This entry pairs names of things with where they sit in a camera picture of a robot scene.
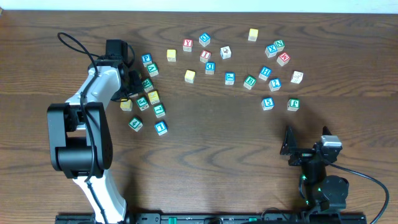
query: wooden tabletop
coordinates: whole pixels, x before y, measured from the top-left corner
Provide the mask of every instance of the wooden tabletop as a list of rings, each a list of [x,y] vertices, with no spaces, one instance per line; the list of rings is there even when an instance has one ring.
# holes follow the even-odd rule
[[[257,42],[248,41],[259,29]],[[311,147],[322,127],[343,142],[336,164],[369,174],[388,187],[391,200],[380,223],[396,223],[398,212],[398,16],[364,14],[45,12],[4,11],[0,17],[0,223],[53,223],[59,213],[90,213],[81,189],[50,163],[46,110],[63,103],[87,77],[90,61],[57,39],[64,31],[94,54],[106,39],[122,39],[137,55],[150,53],[159,67],[155,88],[166,109],[167,134],[158,136],[152,110],[124,112],[110,103],[106,116],[113,140],[111,170],[133,210],[165,213],[262,212],[268,207],[305,206],[297,189],[300,168],[288,166],[279,150],[287,124],[300,146]],[[211,44],[203,48],[199,36]],[[193,52],[183,52],[183,39]],[[265,46],[285,41],[290,62],[281,67]],[[232,57],[222,60],[220,47]],[[177,62],[166,59],[177,50]],[[213,55],[214,75],[205,75],[199,55]],[[248,75],[263,66],[280,78],[270,92]],[[186,70],[195,83],[184,82]],[[304,73],[290,83],[294,70]],[[224,73],[235,72],[233,86]],[[261,100],[275,106],[263,111]],[[287,111],[298,98],[298,111]],[[136,133],[127,124],[140,116]],[[346,212],[363,212],[370,222],[384,202],[383,190],[358,176],[326,168],[349,181]]]

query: cube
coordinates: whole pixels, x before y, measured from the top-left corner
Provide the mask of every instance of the cube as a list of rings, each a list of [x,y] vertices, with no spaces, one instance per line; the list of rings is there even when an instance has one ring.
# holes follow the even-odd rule
[[[265,98],[261,102],[262,110],[271,110],[274,107],[274,100],[269,97]]]
[[[287,102],[288,111],[297,111],[298,109],[300,109],[300,100],[290,99],[289,102]]]
[[[184,39],[184,43],[182,44],[182,49],[187,52],[192,51],[192,46],[193,46],[193,40],[190,39]]]
[[[261,78],[264,81],[267,81],[268,77],[271,75],[271,71],[272,70],[270,68],[264,66],[260,71],[259,78]]]
[[[157,131],[157,134],[159,134],[159,136],[161,136],[167,132],[167,127],[166,127],[166,124],[164,123],[164,121],[161,121],[161,122],[155,124],[155,129]]]
[[[234,85],[235,83],[235,73],[226,72],[225,73],[225,85]]]
[[[276,46],[274,44],[268,45],[266,48],[266,55],[269,58],[275,56],[277,52],[278,52],[278,49],[276,48]]]
[[[214,62],[206,62],[205,74],[214,75],[214,71],[216,70],[216,63]]]
[[[177,51],[174,49],[167,50],[167,60],[169,62],[176,62],[177,61]]]
[[[231,49],[229,48],[229,46],[222,47],[220,50],[220,55],[221,55],[221,58],[223,58],[223,59],[230,58],[232,55],[232,52],[231,52]]]
[[[156,66],[156,64],[154,64],[154,63],[148,65],[148,66],[147,66],[147,69],[148,69],[148,72],[149,72],[149,76],[151,76],[151,77],[154,77],[154,76],[156,76],[156,75],[159,74],[159,71],[158,71],[158,69],[157,69],[157,66]]]
[[[200,54],[200,61],[206,63],[209,61],[210,56],[211,56],[210,52],[208,52],[207,50],[203,50]]]
[[[278,52],[283,51],[285,48],[285,42],[283,40],[275,40],[274,45],[276,49],[278,49]]]
[[[257,30],[257,29],[250,29],[248,40],[250,40],[250,41],[256,41],[258,35],[259,35],[259,30]]]
[[[132,111],[132,101],[126,100],[126,101],[120,102],[120,108],[123,111]]]
[[[204,47],[206,47],[207,45],[209,45],[209,44],[210,44],[210,35],[208,35],[207,33],[202,34],[202,35],[199,37],[199,43],[200,43],[202,46],[204,46]]]
[[[150,81],[149,78],[145,79],[142,82],[142,85],[144,86],[144,90],[145,90],[146,93],[154,89],[154,86],[153,86],[153,84],[152,84],[152,82]]]
[[[164,111],[164,107],[162,104],[154,106],[154,111],[157,118],[161,118],[166,115],[166,112]]]
[[[249,75],[244,81],[243,86],[246,87],[248,90],[251,90],[254,84],[256,84],[256,79]]]
[[[187,70],[187,72],[185,72],[185,81],[193,83],[194,79],[195,79],[195,72]]]
[[[142,59],[142,63],[144,64],[144,67],[147,67],[148,65],[150,65],[152,63],[152,57],[150,56],[150,54],[145,54],[143,56],[141,56]]]
[[[291,82],[299,84],[303,80],[303,75],[302,72],[294,71]]]
[[[141,111],[149,107],[147,99],[144,96],[137,100],[137,105]]]
[[[280,66],[284,66],[287,64],[287,62],[289,62],[290,57],[287,55],[286,52],[284,52],[283,54],[281,54],[278,59],[276,60]]]
[[[159,95],[157,94],[157,91],[152,91],[152,92],[148,93],[148,98],[152,105],[154,105],[156,103],[160,103],[160,99],[159,99]]]
[[[139,131],[142,128],[142,122],[137,119],[137,118],[133,118],[130,123],[129,123],[130,128],[132,128],[135,131]]]
[[[278,78],[275,78],[271,81],[269,81],[269,89],[270,91],[277,91],[281,88],[282,83],[280,82],[280,80]]]

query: white background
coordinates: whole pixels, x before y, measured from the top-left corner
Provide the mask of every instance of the white background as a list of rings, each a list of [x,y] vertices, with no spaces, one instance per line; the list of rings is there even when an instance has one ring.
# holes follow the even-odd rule
[[[398,13],[398,0],[0,0],[3,9]]]

